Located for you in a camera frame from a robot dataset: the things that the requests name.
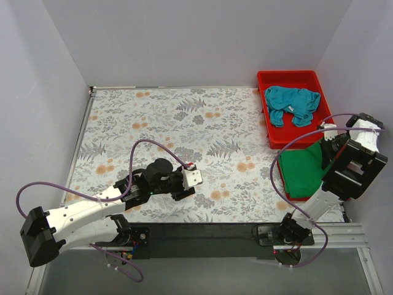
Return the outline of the green t shirt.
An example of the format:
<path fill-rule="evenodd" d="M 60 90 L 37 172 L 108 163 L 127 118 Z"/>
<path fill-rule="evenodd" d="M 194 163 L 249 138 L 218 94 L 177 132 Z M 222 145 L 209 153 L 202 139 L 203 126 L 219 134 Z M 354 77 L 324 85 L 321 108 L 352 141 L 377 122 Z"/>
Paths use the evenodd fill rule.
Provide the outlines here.
<path fill-rule="evenodd" d="M 321 168 L 322 154 L 319 142 L 306 149 L 286 150 L 278 160 L 279 171 L 288 199 L 308 200 L 319 188 L 331 164 Z"/>

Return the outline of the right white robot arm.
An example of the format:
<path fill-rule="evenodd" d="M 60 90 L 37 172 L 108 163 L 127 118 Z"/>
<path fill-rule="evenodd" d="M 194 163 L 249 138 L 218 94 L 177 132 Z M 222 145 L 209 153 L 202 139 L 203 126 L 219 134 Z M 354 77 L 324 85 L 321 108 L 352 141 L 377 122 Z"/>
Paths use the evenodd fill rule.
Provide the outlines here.
<path fill-rule="evenodd" d="M 286 194 L 310 196 L 278 227 L 278 240 L 288 245 L 302 243 L 329 209 L 358 199 L 387 164 L 377 147 L 383 123 L 366 113 L 352 115 L 344 128 L 323 120 L 317 130 L 319 141 L 305 149 L 285 147 L 276 160 Z"/>

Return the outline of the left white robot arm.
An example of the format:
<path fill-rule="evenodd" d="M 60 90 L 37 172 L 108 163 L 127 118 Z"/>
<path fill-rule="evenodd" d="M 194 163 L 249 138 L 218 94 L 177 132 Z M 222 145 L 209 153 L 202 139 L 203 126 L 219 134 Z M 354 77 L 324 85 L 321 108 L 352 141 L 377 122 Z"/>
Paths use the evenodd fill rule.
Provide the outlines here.
<path fill-rule="evenodd" d="M 42 266 L 64 251 L 91 243 L 126 245 L 132 230 L 124 211 L 147 203 L 153 195 L 170 194 L 175 201 L 182 200 L 194 194 L 202 182 L 196 165 L 174 169 L 171 162 L 159 158 L 92 200 L 48 211 L 33 208 L 20 230 L 29 265 Z"/>

